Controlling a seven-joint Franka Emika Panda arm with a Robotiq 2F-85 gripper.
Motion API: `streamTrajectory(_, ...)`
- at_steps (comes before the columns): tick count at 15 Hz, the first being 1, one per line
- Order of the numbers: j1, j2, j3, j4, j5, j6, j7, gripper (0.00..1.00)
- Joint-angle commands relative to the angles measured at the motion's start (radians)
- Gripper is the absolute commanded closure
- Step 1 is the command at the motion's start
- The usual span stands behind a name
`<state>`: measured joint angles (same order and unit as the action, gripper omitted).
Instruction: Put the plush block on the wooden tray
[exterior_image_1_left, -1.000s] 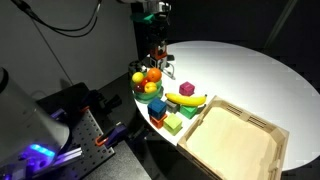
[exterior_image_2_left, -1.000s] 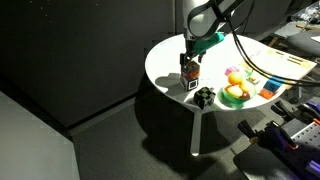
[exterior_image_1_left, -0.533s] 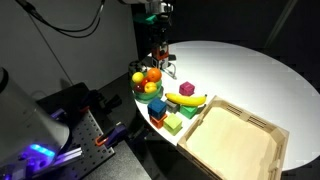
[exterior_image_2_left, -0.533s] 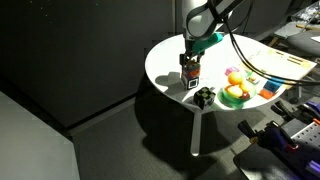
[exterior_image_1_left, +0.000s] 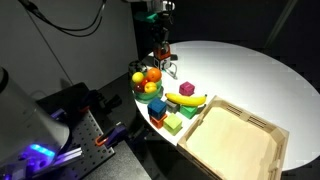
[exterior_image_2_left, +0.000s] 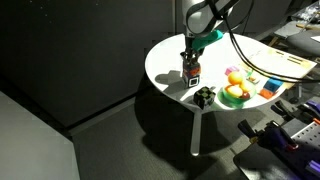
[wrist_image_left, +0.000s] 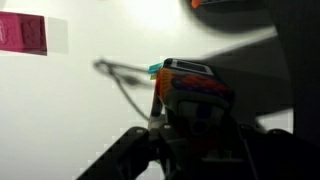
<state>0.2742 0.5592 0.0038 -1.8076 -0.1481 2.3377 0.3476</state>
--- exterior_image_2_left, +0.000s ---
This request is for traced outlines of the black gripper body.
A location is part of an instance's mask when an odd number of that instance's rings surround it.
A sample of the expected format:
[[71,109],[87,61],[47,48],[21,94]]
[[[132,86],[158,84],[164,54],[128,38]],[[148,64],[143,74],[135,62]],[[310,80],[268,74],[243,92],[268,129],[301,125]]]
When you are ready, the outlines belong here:
[[184,65],[196,65],[198,63],[199,53],[192,47],[194,38],[185,38],[185,50],[180,53]]

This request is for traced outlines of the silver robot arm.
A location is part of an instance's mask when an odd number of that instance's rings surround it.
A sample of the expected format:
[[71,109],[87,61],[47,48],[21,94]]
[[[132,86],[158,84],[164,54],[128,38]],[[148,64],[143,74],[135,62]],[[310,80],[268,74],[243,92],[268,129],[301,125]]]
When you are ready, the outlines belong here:
[[229,16],[239,0],[182,0],[185,50],[181,53],[186,65],[198,65],[204,49],[219,40],[216,30]]

